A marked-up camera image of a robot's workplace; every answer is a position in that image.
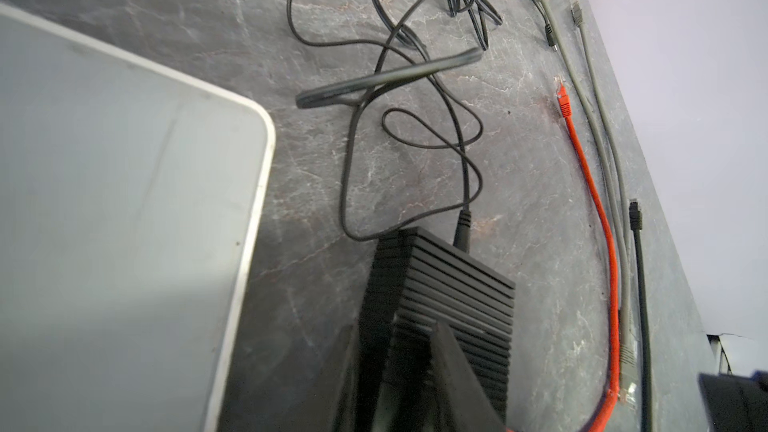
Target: flat black cable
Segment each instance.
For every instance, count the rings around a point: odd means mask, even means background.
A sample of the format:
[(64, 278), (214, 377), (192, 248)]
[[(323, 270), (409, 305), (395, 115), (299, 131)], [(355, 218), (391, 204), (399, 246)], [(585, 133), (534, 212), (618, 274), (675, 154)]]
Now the flat black cable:
[[(386, 53), (389, 52), (389, 51), (391, 51), (393, 53), (396, 53), (397, 55), (399, 55), (400, 57), (402, 57), (403, 59), (407, 60), (410, 63), (415, 63), (413, 61), (413, 59), (408, 57), (407, 54), (401, 52), (396, 47), (392, 46), (391, 42), (394, 40), (395, 36), (401, 32), (402, 26), (405, 23), (405, 21), (410, 17), (410, 15), (413, 13), (413, 11), (423, 1), (424, 0), (418, 0), (410, 9), (408, 9), (408, 12), (406, 12), (406, 14), (403, 16), (403, 18), (401, 18), (401, 20), (398, 22), (398, 24), (393, 28), (392, 32), (390, 33), (388, 41), (385, 42), (385, 43), (382, 43), (382, 42), (379, 42), (379, 41), (376, 41), (376, 40), (338, 40), (338, 41), (325, 42), (325, 43), (310, 41), (310, 40), (304, 39), (300, 34), (298, 34), (298, 31), (296, 30), (296, 28), (295, 28), (295, 26), (293, 24), (293, 17), (292, 17), (292, 4), (293, 4), (293, 0), (287, 0), (286, 14), (288, 15), (288, 22), (289, 22), (289, 27), (291, 29), (291, 32), (296, 36), (296, 38), (300, 42), (302, 42), (302, 43), (304, 43), (306, 45), (309, 45), (309, 46), (341, 46), (341, 45), (367, 43), (367, 44), (373, 44), (373, 45), (380, 46), (382, 48), (382, 54), (379, 56), (379, 62), (377, 63), (377, 68), (376, 68), (376, 72), (380, 72), (381, 71), (381, 67), (383, 66), (383, 61), (384, 61), (384, 59), (386, 57)], [(424, 56), (425, 58), (428, 58), (428, 54), (426, 53), (426, 50), (423, 48), (423, 44), (419, 44), (418, 42), (420, 42), (420, 41), (417, 41), (417, 44), (416, 44), (417, 47), (416, 48), (419, 49), (419, 53), (421, 53), (422, 56)], [(461, 150), (461, 149), (464, 148), (464, 146), (469, 145), (470, 143), (473, 143), (474, 141), (479, 139), (480, 135), (482, 134), (482, 130), (483, 130), (482, 120), (479, 119), (479, 117), (478, 117), (476, 112), (474, 112), (471, 108), (466, 106), (466, 104), (464, 102), (462, 102), (459, 99), (457, 99), (442, 84), (442, 82), (439, 80), (439, 78), (437, 78), (437, 76), (428, 76), (427, 79), (436, 88), (436, 90), (437, 90), (438, 94), (440, 95), (440, 97), (443, 98), (443, 101), (446, 103), (446, 106), (447, 106), (449, 112), (452, 115), (452, 119), (454, 119), (455, 122), (456, 122), (456, 127), (458, 128), (458, 134), (457, 135), (459, 137), (459, 140), (458, 140), (457, 144), (450, 143), (450, 141), (448, 141), (445, 137), (439, 135), (437, 133), (437, 131), (435, 131), (433, 128), (431, 128), (429, 125), (427, 125), (423, 120), (421, 120), (419, 117), (417, 117), (417, 115), (414, 114), (413, 112), (410, 112), (410, 111), (407, 111), (407, 110), (404, 110), (404, 109), (401, 109), (401, 108), (391, 108), (391, 109), (385, 111), (384, 115), (382, 116), (382, 125), (384, 126), (386, 124), (386, 118), (389, 116), (389, 114), (391, 114), (393, 112), (405, 113), (408, 116), (410, 116), (411, 118), (417, 120), (420, 124), (422, 124), (425, 128), (427, 128), (427, 130), (429, 130), (430, 133), (432, 133), (438, 139), (440, 139), (440, 141), (443, 142), (444, 145), (442, 145), (442, 146), (431, 146), (431, 145), (425, 145), (425, 144), (417, 144), (417, 143), (410, 142), (408, 140), (405, 140), (405, 139), (402, 139), (402, 138), (396, 136), (395, 134), (393, 134), (386, 127), (385, 127), (385, 130), (388, 133), (388, 135), (390, 135), (390, 137), (392, 137), (393, 139), (397, 140), (398, 142), (408, 144), (410, 146), (415, 146), (415, 147), (419, 147), (419, 148), (423, 148), (423, 149), (452, 149), (454, 152), (456, 152), (462, 158), (462, 165), (463, 166), (468, 165), (469, 167), (471, 167), (473, 169), (473, 171), (477, 175), (477, 178), (478, 178), (477, 190), (471, 196), (468, 194), (468, 177), (465, 174), (465, 176), (466, 176), (466, 180), (465, 180), (465, 195), (464, 195), (464, 200), (462, 202), (460, 202), (458, 204), (455, 204), (455, 205), (452, 205), (452, 206), (445, 206), (445, 207), (436, 208), (436, 209), (433, 209), (433, 210), (430, 210), (430, 211), (422, 212), (420, 214), (417, 214), (416, 216), (413, 216), (413, 217), (411, 217), (411, 218), (409, 218), (409, 219), (407, 219), (405, 221), (400, 222), (399, 224), (397, 224), (395, 226), (392, 226), (392, 227), (388, 228), (387, 230), (384, 230), (384, 231), (381, 231), (381, 232), (378, 232), (378, 233), (375, 233), (375, 234), (357, 235), (357, 234), (352, 233), (349, 230), (349, 228), (347, 227), (347, 224), (346, 224), (346, 197), (347, 197), (348, 187), (349, 187), (349, 177), (350, 177), (350, 169), (351, 169), (351, 163), (352, 163), (352, 152), (353, 152), (353, 149), (354, 149), (355, 132), (356, 132), (358, 121), (360, 120), (360, 115), (362, 114), (362, 111), (370, 104), (370, 102), (373, 101), (378, 96), (380, 96), (381, 93), (383, 93), (383, 92), (385, 92), (387, 90), (391, 90), (392, 88), (395, 88), (397, 86), (403, 85), (403, 83), (400, 83), (399, 81), (395, 81), (395, 82), (392, 82), (392, 83), (388, 84), (387, 86), (380, 87), (379, 89), (371, 88), (370, 90), (368, 90), (366, 92), (366, 94), (364, 95), (363, 99), (358, 101), (358, 102), (344, 101), (344, 103), (347, 103), (347, 104), (350, 104), (350, 105), (352, 105), (353, 103), (357, 103), (358, 104), (357, 107), (356, 107), (356, 110), (352, 114), (352, 118), (350, 120), (350, 130), (349, 130), (348, 140), (347, 140), (347, 144), (346, 144), (346, 155), (345, 155), (345, 160), (344, 160), (344, 168), (342, 170), (342, 187), (341, 187), (341, 193), (340, 193), (340, 202), (341, 203), (340, 203), (340, 207), (339, 207), (339, 217), (340, 217), (340, 222), (341, 222), (342, 229), (344, 230), (345, 234), (347, 234), (349, 237), (351, 237), (354, 240), (358, 240), (358, 241), (373, 240), (375, 238), (380, 238), (381, 236), (383, 236), (385, 234), (393, 232), (393, 231), (395, 231), (395, 230), (397, 230), (397, 229), (399, 229), (401, 227), (407, 226), (408, 224), (411, 224), (411, 223), (413, 223), (413, 222), (415, 222), (415, 221), (417, 221), (417, 220), (419, 220), (421, 218), (424, 218), (424, 217), (427, 217), (427, 216), (432, 216), (432, 215), (435, 215), (435, 214), (438, 214), (438, 213), (442, 213), (442, 212), (446, 212), (446, 211), (449, 211), (449, 210), (453, 210), (453, 209), (456, 209), (456, 208), (465, 208), (466, 209), (466, 208), (468, 208), (468, 204), (470, 202), (474, 201), (479, 196), (480, 191), (482, 190), (482, 182), (483, 182), (482, 174), (480, 173), (479, 169), (476, 167), (474, 162), (471, 159), (467, 158), (466, 154), (464, 153), (464, 151)], [(478, 121), (479, 129), (478, 129), (477, 134), (473, 138), (471, 138), (469, 140), (463, 140), (463, 138), (461, 137), (461, 129), (460, 129), (460, 127), (458, 127), (458, 120), (455, 119), (455, 117), (456, 117), (455, 111), (453, 110), (453, 108), (452, 108), (452, 106), (450, 104), (450, 101), (448, 99), (453, 100), (454, 102), (459, 104), (463, 109), (465, 109), (468, 113), (470, 113), (470, 115), (472, 115), (472, 117), (475, 120)], [(459, 216), (459, 227), (457, 227), (457, 235), (458, 235), (458, 229), (462, 226), (462, 216), (465, 216), (465, 218), (466, 218), (466, 216), (468, 216), (468, 212), (466, 214), (464, 214), (464, 211), (462, 211), (462, 213)]]
[(640, 230), (643, 228), (643, 213), (638, 201), (629, 204), (629, 224), (634, 234), (634, 255), (638, 266), (638, 308), (640, 310), (640, 336), (643, 359), (642, 377), (640, 378), (640, 424), (643, 432), (654, 428), (653, 381), (650, 361), (650, 326), (648, 325), (648, 303), (645, 291), (645, 268), (643, 264), (643, 245)]
[(475, 47), (474, 49), (466, 50), (465, 52), (454, 56), (444, 57), (442, 59), (421, 63), (414, 62), (409, 66), (391, 69), (386, 72), (373, 73), (358, 79), (345, 80), (343, 82), (337, 82), (302, 92), (296, 96), (296, 105), (300, 109), (313, 109), (315, 107), (335, 104), (357, 106), (363, 101), (363, 98), (351, 101), (345, 100), (341, 96), (360, 90), (368, 90), (371, 87), (382, 86), (379, 90), (386, 90), (376, 94), (376, 96), (380, 96), (381, 93), (389, 92), (392, 89), (404, 86), (410, 82), (424, 79), (425, 77), (443, 70), (454, 69), (456, 67), (477, 62), (481, 58), (482, 51)]
[(552, 32), (552, 24), (549, 23), (549, 17), (547, 17), (546, 12), (544, 12), (544, 8), (542, 5), (538, 2), (538, 0), (531, 0), (533, 2), (533, 5), (536, 7), (536, 10), (542, 15), (542, 18), (544, 19), (544, 33), (547, 36), (547, 44), (549, 44), (550, 47), (556, 46), (558, 43), (554, 38), (554, 34)]

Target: black device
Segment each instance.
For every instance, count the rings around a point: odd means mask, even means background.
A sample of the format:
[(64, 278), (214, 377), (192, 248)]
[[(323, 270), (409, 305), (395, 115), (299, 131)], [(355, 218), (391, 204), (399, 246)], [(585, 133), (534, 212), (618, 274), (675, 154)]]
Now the black device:
[(513, 311), (512, 281), (427, 230), (380, 238), (358, 321), (283, 429), (505, 430)]
[(752, 378), (702, 374), (699, 386), (715, 432), (768, 430), (768, 372)]

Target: marble surface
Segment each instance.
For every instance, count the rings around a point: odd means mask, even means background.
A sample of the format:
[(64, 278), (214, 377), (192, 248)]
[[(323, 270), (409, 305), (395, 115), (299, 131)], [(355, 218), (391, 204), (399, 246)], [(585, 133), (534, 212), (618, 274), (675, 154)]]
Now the marble surface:
[[(285, 0), (4, 1), (248, 96), (272, 115), (277, 147), (220, 430), (274, 430), (302, 399), (336, 332), (355, 317), (375, 247), (346, 238), (336, 217), (349, 108), (298, 110), (294, 96), (370, 72), (376, 48), (300, 44), (288, 30)], [(382, 0), (395, 17), (413, 1)], [(518, 286), (508, 426), (580, 430), (600, 399), (607, 367), (603, 238), (554, 100), (566, 75), (562, 60), (547, 47), (541, 17), (528, 0), (490, 1), (504, 17), (503, 25), (491, 27), (490, 51), (481, 62), (442, 76), (485, 122), (484, 137), (468, 150), (486, 178), (472, 207), (472, 254)], [(555, 19), (568, 31), (564, 45), (584, 76), (566, 2), (558, 3)], [(581, 4), (628, 191), (644, 208), (656, 430), (706, 430), (696, 374), (712, 371), (714, 358), (599, 32), (586, 0)], [(296, 0), (294, 12), (312, 39), (386, 36), (369, 0)], [(446, 0), (427, 0), (409, 25), (433, 56), (476, 45), (469, 18), (450, 18)], [(350, 225), (360, 232), (454, 202), (461, 192), (450, 152), (411, 149), (385, 136), (380, 113), (395, 105), (451, 131), (437, 95), (424, 83), (369, 108), (358, 132), (349, 202)], [(574, 118), (599, 177), (577, 103)], [(462, 120), (466, 133), (475, 130), (466, 116)], [(398, 128), (428, 139), (408, 122)], [(445, 239), (455, 223), (455, 212), (422, 221)], [(607, 428), (638, 429), (638, 413), (623, 406)]]

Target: coiled cable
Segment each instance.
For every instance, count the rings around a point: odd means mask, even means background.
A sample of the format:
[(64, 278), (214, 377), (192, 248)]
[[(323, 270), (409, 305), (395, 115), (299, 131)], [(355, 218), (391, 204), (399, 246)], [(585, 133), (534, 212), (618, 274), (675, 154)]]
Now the coiled cable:
[[(383, 12), (383, 8), (380, 7), (379, 0), (372, 0), (372, 1), (374, 2), (374, 6), (376, 6), (377, 10), (380, 9)], [(311, 106), (325, 106), (325, 105), (339, 104), (339, 103), (353, 106), (355, 108), (354, 112), (352, 113), (352, 117), (350, 119), (350, 127), (347, 133), (346, 153), (345, 153), (344, 164), (342, 168), (340, 206), (339, 206), (339, 220), (340, 220), (340, 225), (342, 227), (342, 230), (344, 231), (345, 234), (347, 234), (347, 236), (349, 236), (353, 240), (362, 242), (362, 241), (380, 238), (381, 236), (386, 235), (390, 232), (393, 232), (399, 228), (408, 226), (409, 224), (412, 224), (417, 220), (420, 220), (428, 216), (433, 216), (441, 212), (455, 210), (457, 208), (463, 208), (464, 210), (468, 211), (469, 203), (474, 201), (480, 195), (480, 192), (482, 190), (482, 184), (483, 184), (482, 174), (480, 173), (480, 170), (477, 168), (475, 163), (466, 156), (466, 146), (477, 141), (482, 135), (482, 130), (483, 130), (482, 120), (480, 120), (479, 116), (475, 111), (473, 111), (465, 103), (461, 102), (452, 93), (450, 93), (448, 89), (445, 87), (445, 85), (435, 75), (440, 70), (445, 70), (447, 68), (465, 65), (466, 63), (479, 60), (482, 52), (476, 49), (468, 50), (465, 53), (457, 54), (456, 56), (446, 57), (440, 60), (430, 60), (429, 55), (426, 51), (426, 48), (424, 47), (423, 43), (418, 39), (416, 34), (409, 28), (408, 29), (404, 28), (405, 22), (408, 20), (410, 15), (412, 15), (413, 12), (423, 3), (423, 1), (424, 0), (417, 0), (413, 5), (411, 5), (410, 8), (408, 8), (408, 11), (402, 16), (400, 21), (397, 24), (392, 25), (390, 29), (389, 37), (385, 42), (380, 42), (378, 40), (368, 40), (368, 39), (335, 40), (331, 42), (318, 42), (318, 41), (305, 39), (304, 37), (302, 37), (301, 34), (299, 34), (298, 30), (295, 27), (295, 24), (293, 23), (293, 0), (286, 1), (286, 14), (287, 14), (289, 28), (293, 33), (293, 35), (298, 39), (298, 41), (301, 43), (304, 43), (305, 45), (326, 47), (326, 46), (371, 44), (371, 45), (380, 46), (382, 48), (382, 51), (379, 54), (379, 60), (376, 64), (376, 68), (372, 75), (366, 76), (360, 79), (340, 82), (331, 86), (324, 86), (319, 89), (315, 89), (308, 92), (303, 92), (299, 94), (298, 97), (296, 98), (297, 105), (303, 108), (307, 108)], [(383, 12), (383, 14), (380, 13), (379, 16), (382, 18), (382, 21), (389, 28), (389, 24), (391, 23), (391, 21), (388, 20), (389, 17), (386, 14), (386, 12)], [(422, 58), (424, 58), (425, 62), (417, 64), (414, 61), (414, 59), (410, 58), (407, 54), (400, 51), (397, 47), (394, 47), (392, 45), (392, 41), (395, 39), (396, 36), (398, 37), (402, 36), (402, 38), (400, 39), (401, 42), (414, 46), (417, 49), (417, 51), (422, 55)], [(386, 55), (390, 51), (402, 57), (403, 59), (411, 63), (411, 65), (406, 67), (401, 67), (395, 70), (390, 70), (387, 72), (382, 72)], [(449, 141), (444, 136), (439, 134), (436, 130), (434, 130), (432, 127), (430, 127), (430, 125), (427, 124), (424, 120), (418, 117), (417, 114), (409, 110), (403, 109), (401, 107), (392, 107), (383, 113), (382, 128), (391, 138), (397, 140), (400, 143), (407, 144), (409, 146), (417, 147), (420, 149), (451, 149), (454, 152), (456, 152), (459, 155), (459, 157), (461, 157), (461, 162), (462, 162), (462, 175), (463, 175), (463, 185), (464, 185), (462, 200), (450, 206), (443, 206), (439, 208), (434, 208), (432, 210), (427, 210), (425, 212), (421, 212), (419, 214), (416, 214), (406, 220), (403, 220), (395, 224), (394, 226), (390, 226), (387, 229), (382, 230), (380, 232), (367, 233), (367, 234), (360, 234), (358, 232), (353, 232), (346, 222), (346, 204), (347, 204), (347, 197), (349, 192), (350, 171), (352, 168), (352, 158), (353, 158), (354, 147), (355, 147), (356, 132), (357, 132), (358, 123), (360, 121), (360, 117), (364, 113), (368, 105), (370, 105), (371, 102), (373, 102), (375, 99), (380, 97), (382, 94), (389, 92), (390, 90), (393, 90), (397, 87), (413, 82), (414, 80), (418, 80), (420, 78), (427, 78), (428, 81), (432, 84), (432, 86), (435, 87), (436, 91), (438, 92), (441, 99), (445, 103), (448, 113), (452, 119), (453, 125), (456, 129), (457, 141), (456, 142)], [(365, 91), (357, 99), (345, 99), (341, 97), (343, 95), (349, 94), (350, 92), (355, 92), (358, 90), (365, 90)], [(456, 111), (453, 107), (453, 104), (451, 104), (451, 101), (454, 101), (461, 108), (466, 110), (472, 116), (472, 118), (477, 121), (478, 131), (471, 139), (467, 139), (467, 140), (464, 139), (462, 134), (462, 128), (458, 122)], [(412, 119), (416, 120), (420, 125), (424, 126), (431, 134), (437, 137), (440, 140), (440, 142), (442, 142), (442, 144), (441, 145), (419, 144), (417, 142), (409, 141), (408, 139), (403, 139), (398, 135), (396, 135), (395, 133), (393, 133), (392, 130), (389, 129), (389, 127), (386, 125), (386, 120), (391, 114), (395, 112), (407, 115)], [(477, 188), (473, 194), (470, 193), (469, 175), (468, 175), (469, 168), (473, 170), (478, 180)]]

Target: black power cord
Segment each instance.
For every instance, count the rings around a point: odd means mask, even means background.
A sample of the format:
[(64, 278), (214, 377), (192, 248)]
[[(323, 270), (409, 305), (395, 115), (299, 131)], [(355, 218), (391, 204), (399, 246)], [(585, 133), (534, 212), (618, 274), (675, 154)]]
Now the black power cord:
[[(482, 126), (482, 121), (478, 117), (477, 113), (472, 109), (470, 109), (468, 106), (466, 106), (466, 104), (458, 100), (451, 92), (449, 92), (448, 89), (445, 87), (445, 85), (440, 81), (440, 79), (437, 78), (437, 75), (434, 75), (434, 74), (436, 72), (439, 72), (440, 70), (445, 70), (447, 68), (464, 65), (466, 63), (479, 60), (479, 57), (482, 54), (482, 52), (476, 49), (468, 50), (465, 53), (461, 53), (456, 56), (451, 56), (451, 57), (447, 57), (439, 60), (430, 60), (429, 55), (426, 51), (426, 48), (424, 47), (423, 43), (418, 39), (416, 33), (409, 28), (405, 28), (405, 22), (408, 20), (410, 15), (413, 14), (416, 8), (418, 8), (422, 4), (424, 0), (417, 0), (413, 5), (411, 5), (408, 11), (402, 16), (400, 21), (397, 24), (392, 25), (391, 27), (390, 25), (392, 24), (392, 22), (389, 19), (389, 16), (384, 11), (383, 7), (381, 7), (379, 0), (372, 0), (372, 1), (374, 3), (374, 7), (377, 9), (377, 11), (379, 11), (379, 16), (382, 18), (382, 21), (390, 29), (390, 34), (386, 42), (380, 42), (378, 40), (367, 40), (367, 39), (336, 40), (332, 42), (317, 42), (317, 41), (307, 40), (303, 38), (301, 34), (298, 33), (293, 23), (293, 0), (287, 0), (286, 2), (286, 14), (287, 14), (289, 28), (291, 29), (291, 32), (293, 33), (293, 35), (301, 43), (304, 43), (308, 46), (344, 46), (344, 45), (353, 45), (353, 44), (371, 44), (371, 45), (380, 46), (382, 48), (382, 52), (379, 55), (379, 60), (376, 64), (376, 68), (372, 75), (366, 76), (360, 79), (340, 82), (331, 86), (324, 86), (319, 89), (311, 90), (308, 92), (303, 92), (299, 94), (298, 97), (296, 98), (297, 105), (302, 108), (325, 106), (330, 104), (345, 104), (345, 105), (353, 106), (355, 108), (354, 112), (352, 113), (352, 117), (350, 119), (350, 128), (347, 135), (344, 167), (342, 170), (340, 206), (339, 206), (339, 220), (340, 220), (342, 230), (344, 231), (345, 234), (347, 234), (347, 236), (349, 236), (353, 240), (368, 241), (368, 240), (380, 238), (383, 235), (393, 232), (399, 228), (405, 227), (408, 224), (411, 224), (424, 217), (433, 216), (435, 214), (439, 214), (441, 212), (446, 212), (449, 210), (454, 210), (456, 208), (461, 208), (462, 213), (459, 216), (459, 220), (457, 224), (457, 231), (456, 231), (456, 238), (455, 238), (455, 242), (457, 243), (455, 243), (455, 245), (457, 247), (462, 248), (462, 250), (466, 250), (468, 252), (468, 229), (469, 229), (468, 218), (470, 216), (469, 203), (474, 201), (479, 196), (482, 190), (483, 180), (482, 180), (482, 174), (480, 173), (479, 169), (476, 167), (475, 163), (470, 158), (467, 158), (466, 146), (470, 145), (471, 143), (474, 143), (480, 138), (480, 136), (482, 135), (483, 126)], [(414, 48), (416, 48), (425, 62), (417, 64), (414, 61), (414, 59), (410, 58), (407, 54), (400, 51), (397, 47), (394, 47), (392, 45), (392, 41), (395, 39), (396, 36), (405, 45), (413, 46)], [(400, 57), (408, 61), (411, 65), (402, 67), (400, 69), (382, 72), (384, 61), (386, 59), (386, 54), (389, 51), (399, 55)], [(357, 131), (358, 123), (360, 121), (360, 116), (368, 107), (368, 105), (370, 105), (371, 102), (373, 102), (376, 98), (380, 97), (382, 94), (421, 78), (427, 78), (427, 80), (432, 84), (432, 86), (435, 87), (436, 91), (438, 92), (441, 99), (445, 103), (448, 113), (456, 129), (456, 136), (457, 136), (456, 143), (452, 143), (449, 140), (447, 140), (445, 137), (440, 135), (436, 130), (431, 128), (430, 125), (428, 125), (424, 120), (418, 117), (417, 114), (415, 114), (414, 112), (411, 112), (409, 110), (406, 110), (400, 107), (392, 107), (387, 111), (384, 111), (382, 115), (382, 128), (391, 138), (409, 146), (417, 147), (420, 149), (451, 149), (454, 152), (456, 152), (462, 159), (462, 174), (463, 174), (463, 185), (464, 185), (462, 201), (451, 206), (445, 206), (445, 207), (428, 210), (426, 212), (421, 212), (419, 214), (416, 214), (415, 216), (408, 218), (407, 220), (401, 221), (400, 223), (394, 226), (391, 226), (380, 232), (365, 234), (365, 235), (354, 233), (349, 229), (346, 223), (346, 201), (347, 201), (347, 196), (349, 191), (350, 170), (352, 168), (352, 155), (354, 152), (356, 131)], [(357, 99), (345, 99), (341, 97), (342, 95), (346, 95), (350, 92), (355, 92), (359, 90), (365, 90), (365, 91)], [(453, 107), (453, 104), (451, 104), (451, 101), (454, 101), (455, 103), (457, 103), (460, 107), (466, 110), (478, 122), (478, 132), (471, 139), (467, 139), (467, 140), (464, 139), (462, 134), (462, 128), (458, 123), (458, 118), (456, 117), (456, 111), (454, 110), (454, 107)], [(407, 139), (398, 137), (394, 132), (392, 132), (389, 129), (389, 127), (386, 124), (387, 117), (394, 112), (405, 114), (413, 118), (414, 120), (417, 120), (419, 124), (424, 126), (427, 130), (430, 131), (431, 134), (437, 137), (442, 142), (442, 144), (441, 145), (419, 144), (419, 143), (412, 142)], [(471, 194), (471, 195), (470, 195), (469, 175), (468, 175), (469, 168), (472, 168), (476, 177), (478, 178), (477, 190), (475, 191), (474, 194)]]
[(637, 201), (629, 204), (629, 224), (634, 234), (634, 254), (638, 264), (638, 305), (640, 309), (640, 336), (643, 353), (643, 373), (640, 378), (640, 421), (643, 432), (654, 428), (654, 405), (652, 400), (652, 377), (650, 362), (650, 327), (648, 326), (648, 305), (645, 294), (645, 269), (643, 265), (643, 245), (640, 242), (640, 230), (643, 228), (643, 213)]

